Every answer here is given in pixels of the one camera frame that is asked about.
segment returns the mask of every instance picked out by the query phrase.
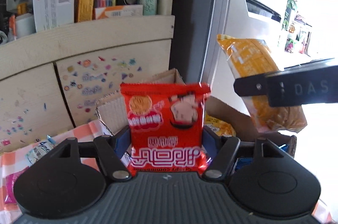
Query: orange and white box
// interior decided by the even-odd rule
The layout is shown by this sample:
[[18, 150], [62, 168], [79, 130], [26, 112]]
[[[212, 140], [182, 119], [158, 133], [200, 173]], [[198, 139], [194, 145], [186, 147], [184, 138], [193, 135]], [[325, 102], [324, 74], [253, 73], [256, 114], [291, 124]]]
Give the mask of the orange and white box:
[[124, 16], [142, 16], [142, 5], [116, 5], [113, 7], [97, 7], [95, 9], [95, 19], [105, 19]]

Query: cabinet door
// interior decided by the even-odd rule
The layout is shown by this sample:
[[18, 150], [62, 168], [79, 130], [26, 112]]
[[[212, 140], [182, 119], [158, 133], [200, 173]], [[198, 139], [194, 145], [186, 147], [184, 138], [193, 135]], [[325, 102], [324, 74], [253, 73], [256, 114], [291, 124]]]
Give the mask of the cabinet door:
[[0, 81], [0, 120], [2, 152], [73, 128], [53, 64]]
[[120, 88], [163, 72], [171, 40], [152, 41], [81, 54], [56, 63], [75, 125], [95, 118], [95, 101]]

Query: red snack bag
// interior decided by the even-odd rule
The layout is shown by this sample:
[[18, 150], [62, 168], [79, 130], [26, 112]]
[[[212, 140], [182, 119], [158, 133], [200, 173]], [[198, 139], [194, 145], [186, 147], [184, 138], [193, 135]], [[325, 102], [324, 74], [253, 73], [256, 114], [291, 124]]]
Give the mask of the red snack bag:
[[203, 173], [201, 150], [207, 84], [121, 84], [136, 171]]

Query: yellow snack bag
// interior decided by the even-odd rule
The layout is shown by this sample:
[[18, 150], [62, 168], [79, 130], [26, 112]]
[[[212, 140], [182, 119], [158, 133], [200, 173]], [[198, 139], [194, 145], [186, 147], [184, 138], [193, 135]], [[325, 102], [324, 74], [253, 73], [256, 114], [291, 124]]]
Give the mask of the yellow snack bag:
[[[219, 34], [217, 42], [223, 49], [235, 78], [270, 71], [279, 71], [271, 51], [263, 40], [236, 39]], [[267, 96], [242, 98], [259, 132], [288, 130], [300, 132], [307, 122], [301, 106], [272, 108]]]
[[212, 117], [207, 113], [204, 115], [204, 125], [208, 126], [218, 136], [236, 136], [236, 132], [231, 124]]

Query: refrigerator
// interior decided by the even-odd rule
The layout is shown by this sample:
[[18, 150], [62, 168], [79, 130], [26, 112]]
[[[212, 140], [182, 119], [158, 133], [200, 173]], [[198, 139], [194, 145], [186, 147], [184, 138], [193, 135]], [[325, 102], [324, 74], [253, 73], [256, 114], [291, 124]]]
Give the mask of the refrigerator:
[[234, 90], [234, 77], [217, 44], [217, 34], [264, 39], [277, 46], [286, 0], [173, 0], [175, 31], [170, 68], [186, 83], [207, 82], [212, 95], [247, 113]]

